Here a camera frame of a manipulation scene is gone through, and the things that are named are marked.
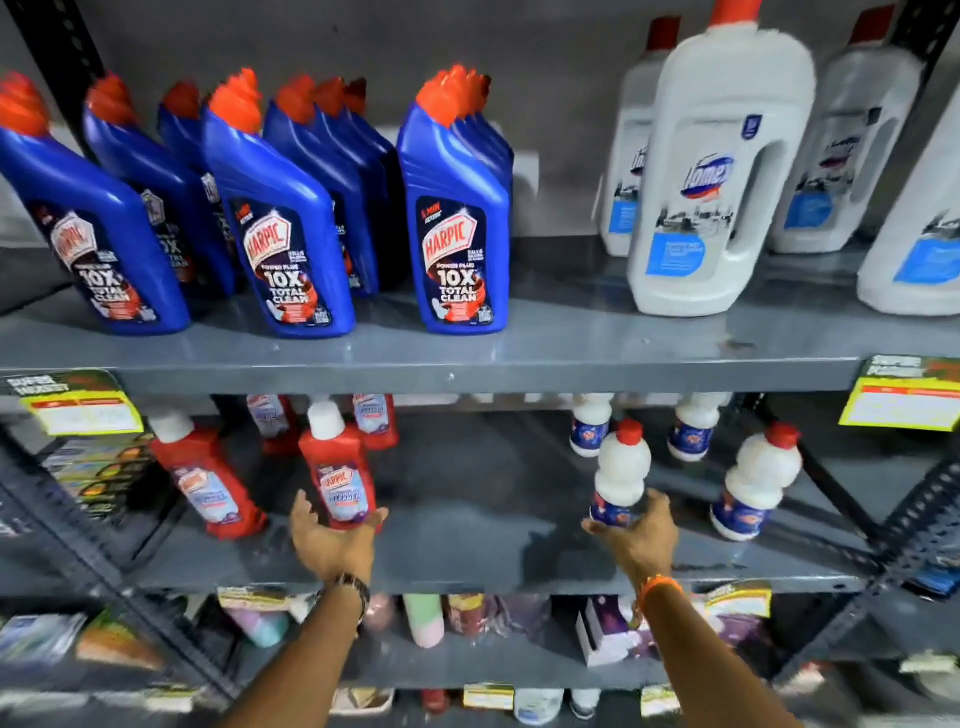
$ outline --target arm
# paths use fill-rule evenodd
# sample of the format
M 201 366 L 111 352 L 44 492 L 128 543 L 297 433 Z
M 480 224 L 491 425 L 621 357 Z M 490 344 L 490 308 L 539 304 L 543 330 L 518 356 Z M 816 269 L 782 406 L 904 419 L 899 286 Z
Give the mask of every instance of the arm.
M 351 573 L 370 584 L 373 536 L 387 515 L 387 509 L 380 508 L 352 531 L 333 531 L 317 524 L 300 492 L 290 514 L 294 547 L 303 564 L 324 582 Z M 297 638 L 261 670 L 220 728 L 323 728 L 356 637 L 361 606 L 360 594 L 352 587 L 326 592 Z
M 584 521 L 606 543 L 639 594 L 647 579 L 670 575 L 679 532 L 670 499 L 647 491 L 646 515 L 630 528 Z M 697 614 L 686 596 L 662 584 L 647 593 L 643 615 L 690 728 L 800 728 L 777 694 L 763 684 Z

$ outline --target gray shelf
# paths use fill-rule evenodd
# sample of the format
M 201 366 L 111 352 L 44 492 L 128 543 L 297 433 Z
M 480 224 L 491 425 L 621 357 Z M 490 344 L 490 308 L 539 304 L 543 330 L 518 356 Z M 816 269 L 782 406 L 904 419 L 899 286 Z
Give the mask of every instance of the gray shelf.
M 625 261 L 594 238 L 517 241 L 510 324 L 471 337 L 427 333 L 401 293 L 357 302 L 356 330 L 335 340 L 274 338 L 240 297 L 183 333 L 132 341 L 71 289 L 0 321 L 0 375 L 102 367 L 134 394 L 798 392 L 848 390 L 877 352 L 960 355 L 954 320 L 857 300 L 862 256 L 766 256 L 728 313 L 681 320 L 636 313 Z

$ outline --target harpic logo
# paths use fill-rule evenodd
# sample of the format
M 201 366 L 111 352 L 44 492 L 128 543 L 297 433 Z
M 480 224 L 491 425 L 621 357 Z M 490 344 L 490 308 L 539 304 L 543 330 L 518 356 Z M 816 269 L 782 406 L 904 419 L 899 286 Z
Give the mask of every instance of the harpic logo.
M 254 269 L 268 257 L 286 253 L 290 250 L 290 222 L 276 210 L 261 217 L 244 235 L 243 248 Z
M 93 226 L 71 212 L 50 232 L 50 242 L 63 264 L 69 268 L 80 257 L 97 250 L 97 236 Z
M 448 255 L 468 250 L 477 231 L 477 221 L 466 210 L 444 220 L 423 238 L 423 262 L 430 270 Z

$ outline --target product label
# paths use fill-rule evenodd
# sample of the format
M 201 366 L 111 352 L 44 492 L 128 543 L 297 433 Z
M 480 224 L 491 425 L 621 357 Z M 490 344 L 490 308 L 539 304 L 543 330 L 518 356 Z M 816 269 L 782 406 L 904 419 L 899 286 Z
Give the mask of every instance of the product label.
M 455 200 L 417 200 L 420 263 L 426 298 L 438 321 L 488 326 L 487 215 Z
M 352 463 L 318 468 L 317 481 L 326 510 L 334 521 L 360 523 L 370 513 L 363 477 Z
M 256 295 L 279 324 L 328 327 L 333 315 L 313 280 L 300 216 L 287 207 L 234 197 L 243 253 L 256 277 Z
M 623 125 L 617 148 L 616 163 L 620 168 L 615 173 L 610 232 L 630 234 L 634 231 L 652 126 L 649 121 L 628 121 Z
M 765 511 L 741 503 L 731 496 L 726 488 L 723 489 L 723 495 L 713 503 L 711 510 L 720 525 L 741 536 L 756 536 L 763 522 L 773 513 L 773 509 Z
M 27 203 L 26 207 L 97 313 L 109 321 L 153 324 L 160 320 L 127 279 L 107 231 L 93 213 L 44 202 Z
M 236 523 L 240 521 L 240 508 L 213 471 L 201 467 L 174 468 L 174 482 L 190 501 L 190 505 L 208 523 Z

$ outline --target forearm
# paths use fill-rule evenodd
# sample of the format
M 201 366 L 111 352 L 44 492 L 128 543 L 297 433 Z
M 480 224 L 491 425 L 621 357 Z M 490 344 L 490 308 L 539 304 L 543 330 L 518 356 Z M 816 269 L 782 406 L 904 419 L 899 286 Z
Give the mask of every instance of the forearm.
M 800 728 L 679 590 L 656 587 L 643 613 L 690 728 Z
M 323 728 L 353 645 L 360 595 L 334 587 L 233 704 L 220 728 Z

